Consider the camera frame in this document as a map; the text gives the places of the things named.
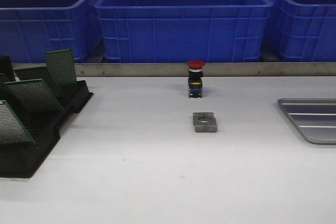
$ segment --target white table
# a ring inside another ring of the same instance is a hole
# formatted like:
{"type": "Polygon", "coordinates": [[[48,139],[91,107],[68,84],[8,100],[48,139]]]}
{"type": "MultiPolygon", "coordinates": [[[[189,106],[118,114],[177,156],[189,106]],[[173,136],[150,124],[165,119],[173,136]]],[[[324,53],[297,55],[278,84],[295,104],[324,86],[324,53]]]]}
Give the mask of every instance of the white table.
{"type": "Polygon", "coordinates": [[[33,178],[0,178],[1,223],[336,223],[336,146],[308,143],[280,98],[336,77],[87,78],[94,96],[33,178]],[[195,133],[214,112],[217,133],[195,133]]]}

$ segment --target plastic crate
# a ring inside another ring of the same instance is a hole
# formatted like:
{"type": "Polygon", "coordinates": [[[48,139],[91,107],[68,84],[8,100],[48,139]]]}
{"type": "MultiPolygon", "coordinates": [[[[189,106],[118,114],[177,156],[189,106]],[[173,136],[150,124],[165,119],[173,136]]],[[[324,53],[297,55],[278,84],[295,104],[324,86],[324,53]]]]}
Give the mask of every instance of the plastic crate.
{"type": "Polygon", "coordinates": [[[106,58],[117,62],[249,62],[267,0],[98,0],[106,58]]]}
{"type": "Polygon", "coordinates": [[[265,41],[283,61],[336,61],[336,0],[273,0],[265,41]]]}
{"type": "Polygon", "coordinates": [[[45,62],[45,52],[72,48],[85,62],[101,39],[96,0],[0,0],[0,55],[45,62]]]}

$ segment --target metal block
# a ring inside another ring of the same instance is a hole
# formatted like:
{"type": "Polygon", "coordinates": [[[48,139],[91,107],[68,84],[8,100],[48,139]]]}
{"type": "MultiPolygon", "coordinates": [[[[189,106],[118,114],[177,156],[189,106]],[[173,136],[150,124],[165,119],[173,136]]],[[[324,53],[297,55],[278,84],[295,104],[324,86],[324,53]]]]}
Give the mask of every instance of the metal block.
{"type": "Polygon", "coordinates": [[[217,122],[212,112],[194,113],[195,132],[217,132],[217,122]]]}

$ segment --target black pcb rack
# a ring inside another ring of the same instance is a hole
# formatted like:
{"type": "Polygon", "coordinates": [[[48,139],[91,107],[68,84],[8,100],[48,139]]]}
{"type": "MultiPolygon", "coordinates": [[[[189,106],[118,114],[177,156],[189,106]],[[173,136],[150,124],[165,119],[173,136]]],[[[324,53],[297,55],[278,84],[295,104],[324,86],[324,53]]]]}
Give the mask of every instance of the black pcb rack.
{"type": "Polygon", "coordinates": [[[16,70],[0,56],[0,177],[30,178],[60,139],[59,127],[92,97],[77,81],[71,49],[46,53],[46,67],[16,70]]]}

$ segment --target metal tray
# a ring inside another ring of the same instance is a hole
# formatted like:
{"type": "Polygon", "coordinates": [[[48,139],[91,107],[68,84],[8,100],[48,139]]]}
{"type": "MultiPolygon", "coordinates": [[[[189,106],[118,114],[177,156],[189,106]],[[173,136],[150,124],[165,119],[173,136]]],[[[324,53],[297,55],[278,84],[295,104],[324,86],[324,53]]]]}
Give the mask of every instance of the metal tray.
{"type": "Polygon", "coordinates": [[[281,110],[314,144],[336,144],[336,99],[280,99],[281,110]]]}

